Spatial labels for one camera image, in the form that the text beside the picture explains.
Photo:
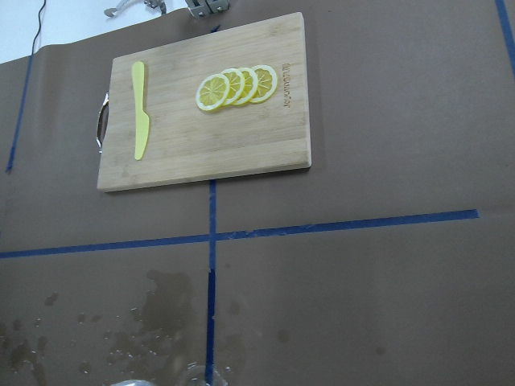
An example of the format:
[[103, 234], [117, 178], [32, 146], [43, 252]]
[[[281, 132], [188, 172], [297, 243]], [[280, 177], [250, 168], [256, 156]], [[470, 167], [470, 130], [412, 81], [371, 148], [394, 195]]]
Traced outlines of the clear wine glass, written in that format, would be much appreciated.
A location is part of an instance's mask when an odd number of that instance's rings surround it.
[[213, 385], [227, 386], [229, 382], [217, 371], [214, 365], [189, 364], [185, 371], [174, 381], [157, 381], [143, 379], [129, 379], [116, 383], [113, 386], [155, 386], [155, 385]]

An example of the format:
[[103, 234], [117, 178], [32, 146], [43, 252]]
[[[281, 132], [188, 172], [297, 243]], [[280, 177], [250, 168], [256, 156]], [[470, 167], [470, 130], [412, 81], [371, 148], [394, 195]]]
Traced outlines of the wooden cutting board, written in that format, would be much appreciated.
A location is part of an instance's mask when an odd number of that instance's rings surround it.
[[[134, 159], [131, 67], [146, 67], [150, 132]], [[270, 65], [274, 95], [260, 104], [200, 110], [196, 90], [226, 68]], [[117, 57], [97, 187], [124, 191], [307, 168], [311, 135], [304, 18], [300, 13]]]

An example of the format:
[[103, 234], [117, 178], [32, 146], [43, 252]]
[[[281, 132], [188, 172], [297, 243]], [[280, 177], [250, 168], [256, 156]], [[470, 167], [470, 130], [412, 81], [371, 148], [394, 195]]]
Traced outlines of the yellow plastic knife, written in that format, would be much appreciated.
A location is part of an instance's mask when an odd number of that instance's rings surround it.
[[135, 137], [134, 159], [142, 160], [150, 132], [150, 118], [145, 110], [146, 67], [142, 61], [137, 61], [131, 67], [131, 79], [134, 92]]

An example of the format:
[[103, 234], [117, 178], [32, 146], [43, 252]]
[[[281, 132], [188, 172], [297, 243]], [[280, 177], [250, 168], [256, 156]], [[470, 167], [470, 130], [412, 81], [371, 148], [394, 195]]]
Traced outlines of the aluminium frame post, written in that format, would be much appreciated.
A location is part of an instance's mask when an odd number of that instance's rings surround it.
[[194, 18], [205, 18], [227, 11], [229, 0], [186, 0], [187, 8]]

